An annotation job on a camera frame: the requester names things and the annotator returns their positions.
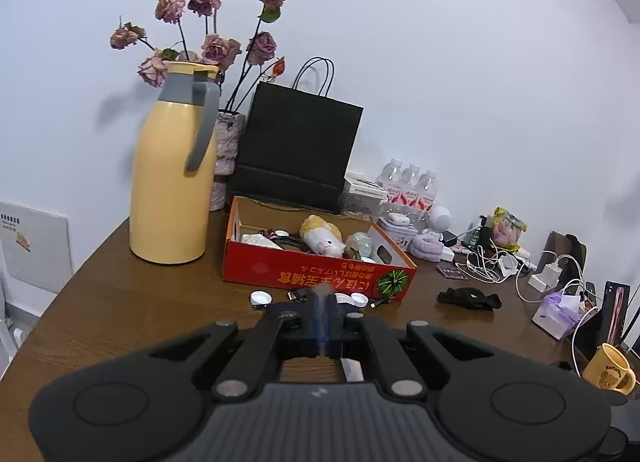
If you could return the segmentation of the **white round cap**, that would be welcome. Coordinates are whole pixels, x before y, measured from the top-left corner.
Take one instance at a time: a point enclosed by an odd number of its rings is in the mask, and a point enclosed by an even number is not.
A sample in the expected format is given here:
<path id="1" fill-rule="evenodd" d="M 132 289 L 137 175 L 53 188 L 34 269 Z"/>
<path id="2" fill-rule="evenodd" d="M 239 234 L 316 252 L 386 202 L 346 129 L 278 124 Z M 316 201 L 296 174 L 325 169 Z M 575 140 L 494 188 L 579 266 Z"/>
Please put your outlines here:
<path id="1" fill-rule="evenodd" d="M 362 293 L 352 293 L 350 297 L 354 301 L 354 305 L 359 308 L 366 307 L 369 303 L 369 299 Z"/>

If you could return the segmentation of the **white sheep plush toy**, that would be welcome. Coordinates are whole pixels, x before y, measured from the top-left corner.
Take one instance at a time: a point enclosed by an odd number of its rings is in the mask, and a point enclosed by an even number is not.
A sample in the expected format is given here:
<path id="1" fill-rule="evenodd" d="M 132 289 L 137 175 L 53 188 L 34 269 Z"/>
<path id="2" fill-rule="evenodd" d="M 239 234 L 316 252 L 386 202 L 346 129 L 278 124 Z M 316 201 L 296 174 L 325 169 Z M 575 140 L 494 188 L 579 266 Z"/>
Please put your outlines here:
<path id="1" fill-rule="evenodd" d="M 306 217 L 299 227 L 299 236 L 314 254 L 339 259 L 345 252 L 340 230 L 318 215 Z"/>

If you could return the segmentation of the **red cardboard box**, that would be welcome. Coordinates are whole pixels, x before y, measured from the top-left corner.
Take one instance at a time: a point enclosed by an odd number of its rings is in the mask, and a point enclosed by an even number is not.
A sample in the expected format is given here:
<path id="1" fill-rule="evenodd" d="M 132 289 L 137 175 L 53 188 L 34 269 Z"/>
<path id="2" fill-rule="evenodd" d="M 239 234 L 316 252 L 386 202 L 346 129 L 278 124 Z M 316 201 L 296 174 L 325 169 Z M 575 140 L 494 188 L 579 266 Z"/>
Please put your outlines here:
<path id="1" fill-rule="evenodd" d="M 327 283 L 342 293 L 363 293 L 371 299 L 405 297 L 418 267 L 399 245 L 375 223 L 341 215 L 319 213 L 343 238 L 362 231 L 372 239 L 368 259 L 348 255 L 327 257 L 303 252 L 294 245 L 281 248 L 251 245 L 244 237 L 262 231 L 283 230 L 295 236 L 311 211 L 280 207 L 245 197 L 231 204 L 224 245 L 222 279 L 246 285 L 293 290 Z"/>

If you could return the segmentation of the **purple knitted scrunchie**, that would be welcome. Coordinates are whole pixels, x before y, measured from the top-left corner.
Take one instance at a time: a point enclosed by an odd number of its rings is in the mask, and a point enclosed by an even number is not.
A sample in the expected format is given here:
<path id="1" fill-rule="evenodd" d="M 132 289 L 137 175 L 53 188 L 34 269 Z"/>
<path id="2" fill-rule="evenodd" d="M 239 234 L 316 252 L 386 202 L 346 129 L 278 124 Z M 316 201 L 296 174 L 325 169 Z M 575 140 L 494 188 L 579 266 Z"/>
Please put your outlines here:
<path id="1" fill-rule="evenodd" d="M 439 235 L 415 235 L 409 243 L 409 253 L 419 260 L 438 263 L 442 258 L 444 245 Z"/>

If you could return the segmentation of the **white tin box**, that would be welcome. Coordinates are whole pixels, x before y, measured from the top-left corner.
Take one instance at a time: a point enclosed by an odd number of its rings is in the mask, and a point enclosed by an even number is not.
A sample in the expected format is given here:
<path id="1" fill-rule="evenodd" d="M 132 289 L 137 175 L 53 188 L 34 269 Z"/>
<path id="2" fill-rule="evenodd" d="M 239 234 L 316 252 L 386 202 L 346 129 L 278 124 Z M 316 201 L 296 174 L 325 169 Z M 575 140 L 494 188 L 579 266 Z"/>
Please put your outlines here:
<path id="1" fill-rule="evenodd" d="M 393 243 L 396 243 L 403 250 L 408 248 L 411 240 L 418 234 L 418 230 L 411 223 L 394 224 L 386 217 L 378 220 L 378 226 L 386 232 L 386 235 L 392 239 Z"/>

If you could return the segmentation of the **white earbuds case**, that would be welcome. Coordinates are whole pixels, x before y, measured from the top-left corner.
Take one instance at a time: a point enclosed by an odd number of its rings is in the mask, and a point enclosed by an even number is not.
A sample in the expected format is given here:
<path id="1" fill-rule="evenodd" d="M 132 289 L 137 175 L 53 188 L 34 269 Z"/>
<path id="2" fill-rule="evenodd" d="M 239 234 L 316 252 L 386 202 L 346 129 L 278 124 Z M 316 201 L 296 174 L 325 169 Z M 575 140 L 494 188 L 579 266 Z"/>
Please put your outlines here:
<path id="1" fill-rule="evenodd" d="M 408 216 L 401 213 L 390 212 L 386 215 L 386 219 L 388 219 L 392 224 L 398 226 L 408 226 L 411 224 Z"/>

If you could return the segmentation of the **white round lamp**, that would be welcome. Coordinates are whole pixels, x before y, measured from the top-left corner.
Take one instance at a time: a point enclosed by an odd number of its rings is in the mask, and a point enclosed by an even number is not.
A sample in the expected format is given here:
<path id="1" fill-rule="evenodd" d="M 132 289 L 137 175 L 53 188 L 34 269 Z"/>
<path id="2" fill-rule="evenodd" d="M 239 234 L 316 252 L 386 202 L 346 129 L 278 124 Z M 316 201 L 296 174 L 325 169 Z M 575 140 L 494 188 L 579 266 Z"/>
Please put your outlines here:
<path id="1" fill-rule="evenodd" d="M 434 204 L 427 212 L 423 234 L 426 237 L 442 237 L 451 225 L 451 213 L 442 205 Z"/>

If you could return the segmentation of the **clear container of nuts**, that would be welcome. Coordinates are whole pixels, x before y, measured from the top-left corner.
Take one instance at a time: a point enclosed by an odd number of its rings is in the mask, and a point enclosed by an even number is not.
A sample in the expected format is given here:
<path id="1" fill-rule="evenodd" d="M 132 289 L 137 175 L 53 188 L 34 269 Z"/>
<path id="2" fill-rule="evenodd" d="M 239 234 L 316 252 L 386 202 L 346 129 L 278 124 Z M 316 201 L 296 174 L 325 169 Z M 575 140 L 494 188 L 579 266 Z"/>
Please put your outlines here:
<path id="1" fill-rule="evenodd" d="M 377 219 L 381 214 L 382 200 L 358 195 L 358 193 L 342 193 L 341 213 L 354 219 Z"/>

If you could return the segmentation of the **colourful snack packet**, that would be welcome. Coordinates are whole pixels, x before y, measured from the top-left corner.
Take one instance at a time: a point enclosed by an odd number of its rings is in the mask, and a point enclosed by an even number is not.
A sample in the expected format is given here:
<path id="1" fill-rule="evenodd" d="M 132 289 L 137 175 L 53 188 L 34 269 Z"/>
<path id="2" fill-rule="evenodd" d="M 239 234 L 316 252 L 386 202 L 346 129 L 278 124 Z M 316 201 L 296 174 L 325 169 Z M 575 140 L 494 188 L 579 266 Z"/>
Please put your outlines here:
<path id="1" fill-rule="evenodd" d="M 494 244 L 503 250 L 518 251 L 521 233 L 525 233 L 527 225 L 505 208 L 495 208 L 492 215 L 492 235 Z"/>

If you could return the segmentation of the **water bottle right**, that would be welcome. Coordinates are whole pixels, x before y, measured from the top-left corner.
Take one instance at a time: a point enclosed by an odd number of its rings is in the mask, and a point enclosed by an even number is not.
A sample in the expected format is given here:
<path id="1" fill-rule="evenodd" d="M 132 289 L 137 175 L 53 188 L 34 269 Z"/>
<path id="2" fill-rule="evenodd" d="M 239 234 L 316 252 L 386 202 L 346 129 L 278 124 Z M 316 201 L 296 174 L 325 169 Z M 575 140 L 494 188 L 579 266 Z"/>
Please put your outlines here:
<path id="1" fill-rule="evenodd" d="M 416 185 L 418 197 L 416 198 L 416 217 L 422 223 L 430 213 L 438 193 L 437 174 L 432 170 L 426 170 L 421 175 Z"/>

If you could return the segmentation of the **white red book box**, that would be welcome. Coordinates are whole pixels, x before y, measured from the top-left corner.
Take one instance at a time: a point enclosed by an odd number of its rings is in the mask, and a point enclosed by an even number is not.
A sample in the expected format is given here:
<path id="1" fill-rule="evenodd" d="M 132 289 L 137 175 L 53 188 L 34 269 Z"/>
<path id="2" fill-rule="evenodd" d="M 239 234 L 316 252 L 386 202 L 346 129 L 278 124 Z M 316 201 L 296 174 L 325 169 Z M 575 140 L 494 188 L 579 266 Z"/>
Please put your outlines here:
<path id="1" fill-rule="evenodd" d="M 383 187 L 352 172 L 345 174 L 344 192 L 353 196 L 363 196 L 378 200 L 386 198 L 386 190 Z"/>

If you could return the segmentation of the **yellow mug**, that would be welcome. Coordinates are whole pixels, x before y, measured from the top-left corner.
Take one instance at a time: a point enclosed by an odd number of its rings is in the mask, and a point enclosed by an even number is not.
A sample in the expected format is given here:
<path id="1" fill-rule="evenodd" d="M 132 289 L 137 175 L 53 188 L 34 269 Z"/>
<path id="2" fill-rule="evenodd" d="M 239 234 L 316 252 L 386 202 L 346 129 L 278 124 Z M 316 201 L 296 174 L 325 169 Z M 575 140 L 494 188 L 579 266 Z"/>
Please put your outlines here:
<path id="1" fill-rule="evenodd" d="M 625 396 L 636 387 L 637 378 L 626 357 L 613 345 L 602 343 L 582 371 L 582 378 L 600 388 Z"/>

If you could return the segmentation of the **yellow thermos jug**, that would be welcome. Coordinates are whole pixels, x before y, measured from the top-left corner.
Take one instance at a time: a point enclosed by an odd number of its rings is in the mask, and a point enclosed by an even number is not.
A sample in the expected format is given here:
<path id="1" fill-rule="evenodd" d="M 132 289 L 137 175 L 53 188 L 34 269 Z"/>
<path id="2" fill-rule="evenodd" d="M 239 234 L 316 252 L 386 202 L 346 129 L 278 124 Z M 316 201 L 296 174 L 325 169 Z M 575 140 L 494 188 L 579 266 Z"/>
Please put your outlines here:
<path id="1" fill-rule="evenodd" d="M 179 265 L 206 250 L 221 89 L 214 65 L 173 62 L 134 149 L 129 246 Z"/>

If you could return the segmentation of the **black paper shopping bag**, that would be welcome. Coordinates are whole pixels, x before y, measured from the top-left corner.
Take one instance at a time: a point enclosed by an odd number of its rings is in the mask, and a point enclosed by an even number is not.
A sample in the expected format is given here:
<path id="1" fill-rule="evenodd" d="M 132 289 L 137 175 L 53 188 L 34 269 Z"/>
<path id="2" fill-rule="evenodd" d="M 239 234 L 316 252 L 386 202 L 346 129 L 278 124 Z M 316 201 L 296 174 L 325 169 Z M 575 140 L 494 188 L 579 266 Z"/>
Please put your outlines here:
<path id="1" fill-rule="evenodd" d="M 240 138 L 232 196 L 338 211 L 363 109 L 328 96 L 331 59 L 314 56 L 287 88 L 257 86 Z"/>

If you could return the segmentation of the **dried pink rose bouquet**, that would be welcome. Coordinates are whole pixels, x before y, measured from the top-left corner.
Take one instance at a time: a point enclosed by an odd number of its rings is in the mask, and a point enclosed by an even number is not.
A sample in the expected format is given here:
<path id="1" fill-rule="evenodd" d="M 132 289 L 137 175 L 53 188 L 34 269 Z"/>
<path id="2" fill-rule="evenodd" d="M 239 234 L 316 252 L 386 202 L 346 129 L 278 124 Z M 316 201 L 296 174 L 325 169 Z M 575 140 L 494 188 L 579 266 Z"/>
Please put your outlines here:
<path id="1" fill-rule="evenodd" d="M 239 95 L 241 86 L 252 71 L 254 79 L 274 82 L 285 73 L 286 63 L 277 55 L 278 45 L 272 34 L 264 27 L 276 22 L 282 14 L 282 7 L 289 0 L 257 0 L 260 12 L 257 16 L 253 37 L 246 44 L 232 38 L 223 37 L 218 31 L 218 14 L 222 0 L 158 0 L 154 7 L 154 17 L 164 24 L 183 29 L 183 15 L 190 12 L 204 20 L 204 40 L 197 51 L 186 45 L 186 36 L 168 48 L 156 48 L 149 40 L 145 29 L 132 22 L 119 22 L 110 35 L 110 46 L 121 51 L 129 46 L 143 44 L 152 51 L 138 66 L 138 76 L 154 88 L 159 88 L 168 74 L 168 65 L 173 62 L 189 62 L 217 68 L 215 82 L 224 84 L 226 75 L 234 63 L 242 63 L 238 82 L 234 85 L 224 109 L 230 111 L 243 105 L 245 98 Z"/>

